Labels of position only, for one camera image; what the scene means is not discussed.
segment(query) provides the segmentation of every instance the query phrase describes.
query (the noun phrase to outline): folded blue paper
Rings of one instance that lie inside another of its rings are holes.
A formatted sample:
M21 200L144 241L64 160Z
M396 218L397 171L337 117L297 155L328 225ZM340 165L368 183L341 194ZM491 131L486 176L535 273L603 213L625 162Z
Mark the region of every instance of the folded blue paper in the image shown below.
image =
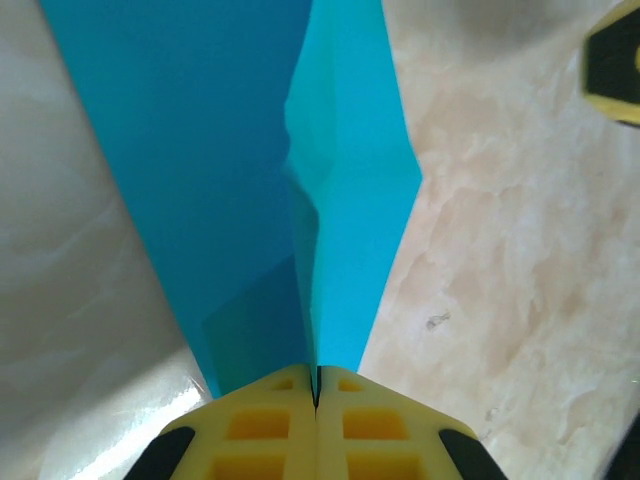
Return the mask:
M381 2L313 2L286 121L309 348L356 370L421 181Z
M212 393L357 368L419 183L380 3L41 3Z

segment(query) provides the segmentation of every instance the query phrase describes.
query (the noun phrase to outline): black rubber pad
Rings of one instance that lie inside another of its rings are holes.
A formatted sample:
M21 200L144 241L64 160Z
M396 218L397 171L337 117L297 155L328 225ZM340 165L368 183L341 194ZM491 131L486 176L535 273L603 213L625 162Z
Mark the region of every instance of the black rubber pad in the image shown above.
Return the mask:
M463 480L506 480L478 440L450 429L440 430L439 435Z
M125 480L169 480L196 432L180 427L156 437L131 467Z
M640 45L640 8L587 40L586 90L632 105L640 104L640 72L635 65Z

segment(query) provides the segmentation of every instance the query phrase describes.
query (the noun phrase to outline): dark spot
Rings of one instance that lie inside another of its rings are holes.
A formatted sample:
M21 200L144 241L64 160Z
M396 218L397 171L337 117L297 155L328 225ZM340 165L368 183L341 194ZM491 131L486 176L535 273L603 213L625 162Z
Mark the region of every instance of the dark spot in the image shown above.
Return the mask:
M450 318L451 314L449 312L446 312L442 315L433 315L429 317L429 320L427 321L427 330L429 330L430 332L432 330L435 330L438 325L440 325L445 320L449 320Z

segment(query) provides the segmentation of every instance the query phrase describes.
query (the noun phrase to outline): marble surface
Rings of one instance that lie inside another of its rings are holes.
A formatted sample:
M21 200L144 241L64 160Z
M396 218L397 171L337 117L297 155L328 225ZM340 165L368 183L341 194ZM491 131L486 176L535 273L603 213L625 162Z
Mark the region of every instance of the marble surface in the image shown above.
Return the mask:
M385 2L425 181L361 373L511 478L597 477L640 405L640 135L582 101L607 0ZM0 0L0 465L121 478L209 399L33 0Z

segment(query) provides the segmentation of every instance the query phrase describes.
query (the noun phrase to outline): black and yellow object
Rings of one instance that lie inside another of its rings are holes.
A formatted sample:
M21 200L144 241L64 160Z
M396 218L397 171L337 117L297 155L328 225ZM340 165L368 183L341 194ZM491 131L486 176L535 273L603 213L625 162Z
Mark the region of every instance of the black and yellow object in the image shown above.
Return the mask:
M626 0L589 32L585 97L612 120L640 127L640 0Z
M337 367L294 365L171 422L126 480L506 478L469 427Z

